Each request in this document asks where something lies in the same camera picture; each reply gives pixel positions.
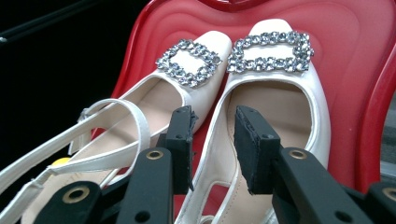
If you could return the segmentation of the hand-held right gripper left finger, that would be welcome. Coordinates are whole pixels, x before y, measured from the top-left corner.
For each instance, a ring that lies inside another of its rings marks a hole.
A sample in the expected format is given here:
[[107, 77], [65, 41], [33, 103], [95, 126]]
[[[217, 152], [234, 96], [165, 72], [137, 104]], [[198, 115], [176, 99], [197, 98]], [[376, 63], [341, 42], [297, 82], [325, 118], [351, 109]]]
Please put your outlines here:
[[172, 155], [173, 192], [186, 195], [192, 184], [193, 128], [198, 117], [190, 105], [173, 111], [165, 133], [160, 134], [157, 147], [164, 147]]

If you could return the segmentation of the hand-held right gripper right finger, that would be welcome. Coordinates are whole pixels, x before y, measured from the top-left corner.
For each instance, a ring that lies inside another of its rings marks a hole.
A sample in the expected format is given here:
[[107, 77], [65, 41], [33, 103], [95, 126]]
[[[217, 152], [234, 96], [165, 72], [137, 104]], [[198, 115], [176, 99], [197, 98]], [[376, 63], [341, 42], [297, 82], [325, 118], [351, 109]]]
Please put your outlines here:
[[247, 191], [271, 194], [275, 182], [272, 160], [280, 149], [280, 137], [258, 110], [236, 107], [233, 144]]

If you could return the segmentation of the white slingback shoe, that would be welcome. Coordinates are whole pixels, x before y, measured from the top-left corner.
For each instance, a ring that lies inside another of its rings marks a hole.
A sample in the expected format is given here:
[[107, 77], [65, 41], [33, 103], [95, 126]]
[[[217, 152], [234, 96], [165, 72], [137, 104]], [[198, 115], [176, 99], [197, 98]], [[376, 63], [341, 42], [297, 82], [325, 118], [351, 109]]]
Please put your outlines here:
[[0, 224], [33, 224], [52, 195], [74, 182], [91, 181], [103, 188], [120, 181], [132, 172], [137, 155], [167, 131], [174, 110], [188, 105], [204, 120], [231, 47], [231, 39], [218, 31], [179, 40], [151, 74], [121, 97], [85, 108], [74, 126], [1, 170], [0, 194], [49, 156], [68, 151], [68, 161], [48, 165], [21, 188], [0, 211]]
[[324, 91], [310, 59], [309, 36], [281, 19], [256, 23], [234, 43], [228, 79], [210, 122], [198, 168], [175, 224], [278, 224], [269, 195], [251, 195], [235, 150], [240, 105], [261, 113], [285, 147], [329, 160], [331, 124]]

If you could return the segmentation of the red and black shoe rack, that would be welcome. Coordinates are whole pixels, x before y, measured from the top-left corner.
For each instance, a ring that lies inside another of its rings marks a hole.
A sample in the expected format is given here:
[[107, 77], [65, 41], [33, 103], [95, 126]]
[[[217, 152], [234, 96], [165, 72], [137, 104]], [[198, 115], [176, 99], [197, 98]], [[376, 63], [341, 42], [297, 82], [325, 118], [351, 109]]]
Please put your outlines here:
[[[366, 191], [380, 178], [381, 137], [396, 90], [396, 0], [150, 0], [134, 24], [115, 91], [150, 74], [181, 38], [219, 31], [236, 41], [270, 19], [309, 34], [330, 117], [329, 171]], [[212, 117], [198, 134], [201, 155]]]

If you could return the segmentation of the yellow ball knob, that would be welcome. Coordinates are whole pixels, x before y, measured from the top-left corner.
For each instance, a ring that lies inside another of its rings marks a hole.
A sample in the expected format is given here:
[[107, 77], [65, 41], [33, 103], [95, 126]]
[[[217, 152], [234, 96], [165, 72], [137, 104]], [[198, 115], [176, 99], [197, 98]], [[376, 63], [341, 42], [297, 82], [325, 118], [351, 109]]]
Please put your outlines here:
[[69, 157], [63, 157], [63, 158], [60, 158], [60, 159], [54, 161], [51, 165], [54, 165], [54, 166], [64, 165], [64, 164], [68, 163], [70, 161], [70, 159], [71, 158], [69, 158]]

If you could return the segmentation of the black pole stand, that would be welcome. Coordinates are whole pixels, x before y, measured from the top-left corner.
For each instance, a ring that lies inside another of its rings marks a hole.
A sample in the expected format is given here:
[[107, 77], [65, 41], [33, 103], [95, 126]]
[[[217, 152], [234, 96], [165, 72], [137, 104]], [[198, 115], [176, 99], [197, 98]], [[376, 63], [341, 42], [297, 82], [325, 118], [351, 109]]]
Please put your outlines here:
[[14, 42], [20, 38], [23, 38], [24, 36], [49, 27], [56, 22], [62, 21], [98, 4], [99, 0], [79, 0], [72, 5], [57, 9], [47, 15], [2, 31], [0, 32], [0, 48], [5, 44]]

